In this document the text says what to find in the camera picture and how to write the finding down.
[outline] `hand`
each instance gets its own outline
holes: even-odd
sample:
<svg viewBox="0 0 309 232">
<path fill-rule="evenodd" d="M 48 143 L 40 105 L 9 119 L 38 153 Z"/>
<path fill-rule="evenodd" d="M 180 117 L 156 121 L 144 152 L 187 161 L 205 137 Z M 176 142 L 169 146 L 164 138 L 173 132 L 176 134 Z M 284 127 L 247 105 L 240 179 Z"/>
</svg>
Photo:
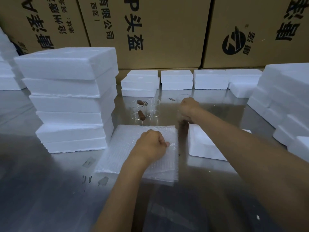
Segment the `hand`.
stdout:
<svg viewBox="0 0 309 232">
<path fill-rule="evenodd" d="M 179 111 L 183 116 L 190 117 L 192 116 L 192 112 L 200 107 L 199 103 L 195 101 L 193 98 L 184 98 L 179 107 Z"/>
<path fill-rule="evenodd" d="M 166 148 L 170 146 L 169 142 L 159 131 L 149 129 L 142 133 L 141 137 L 130 152 L 127 160 L 133 160 L 137 164 L 141 164 L 145 169 L 153 162 L 164 156 Z"/>
</svg>

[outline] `forearm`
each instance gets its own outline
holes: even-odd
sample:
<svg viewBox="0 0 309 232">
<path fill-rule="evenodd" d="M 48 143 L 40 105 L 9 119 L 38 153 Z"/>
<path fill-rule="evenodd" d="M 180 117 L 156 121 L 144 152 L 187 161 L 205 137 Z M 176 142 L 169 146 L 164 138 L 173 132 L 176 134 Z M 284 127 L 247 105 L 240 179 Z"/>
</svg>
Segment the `forearm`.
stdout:
<svg viewBox="0 0 309 232">
<path fill-rule="evenodd" d="M 201 108 L 192 111 L 191 119 L 207 133 L 277 221 L 286 228 L 307 221 L 308 163 Z"/>
<path fill-rule="evenodd" d="M 137 191 L 145 169 L 138 160 L 125 161 L 94 226 L 94 232 L 131 231 Z"/>
</svg>

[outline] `plastic sheet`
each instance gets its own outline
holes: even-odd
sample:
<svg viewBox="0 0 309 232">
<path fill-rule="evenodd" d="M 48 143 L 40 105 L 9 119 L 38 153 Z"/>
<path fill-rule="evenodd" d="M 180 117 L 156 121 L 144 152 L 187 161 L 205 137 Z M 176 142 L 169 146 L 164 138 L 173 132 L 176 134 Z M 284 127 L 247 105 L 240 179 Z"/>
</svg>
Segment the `plastic sheet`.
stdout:
<svg viewBox="0 0 309 232">
<path fill-rule="evenodd" d="M 146 169 L 143 178 L 167 182 L 178 180 L 178 131 L 175 126 L 118 125 L 95 171 L 118 174 L 137 139 L 149 129 L 160 131 L 170 146 L 160 160 Z"/>
</svg>

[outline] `person's right hand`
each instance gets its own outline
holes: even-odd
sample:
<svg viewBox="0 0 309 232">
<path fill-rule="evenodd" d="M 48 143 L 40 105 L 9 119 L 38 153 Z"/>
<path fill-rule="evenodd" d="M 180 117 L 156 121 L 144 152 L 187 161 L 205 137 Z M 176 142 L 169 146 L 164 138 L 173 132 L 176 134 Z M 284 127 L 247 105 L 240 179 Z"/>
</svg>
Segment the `person's right hand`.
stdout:
<svg viewBox="0 0 309 232">
<path fill-rule="evenodd" d="M 194 98 L 184 98 L 180 103 L 179 111 L 183 116 L 191 118 L 192 113 L 199 107 L 199 103 Z"/>
</svg>

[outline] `person's right arm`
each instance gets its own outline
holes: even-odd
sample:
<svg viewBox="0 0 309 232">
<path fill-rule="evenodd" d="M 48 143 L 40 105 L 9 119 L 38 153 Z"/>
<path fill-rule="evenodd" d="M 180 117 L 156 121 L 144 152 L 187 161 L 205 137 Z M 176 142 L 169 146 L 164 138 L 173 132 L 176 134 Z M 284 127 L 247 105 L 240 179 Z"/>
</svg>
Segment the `person's right arm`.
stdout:
<svg viewBox="0 0 309 232">
<path fill-rule="evenodd" d="M 288 231 L 309 228 L 309 164 L 185 98 L 180 112 L 210 137 L 269 214 Z"/>
</svg>

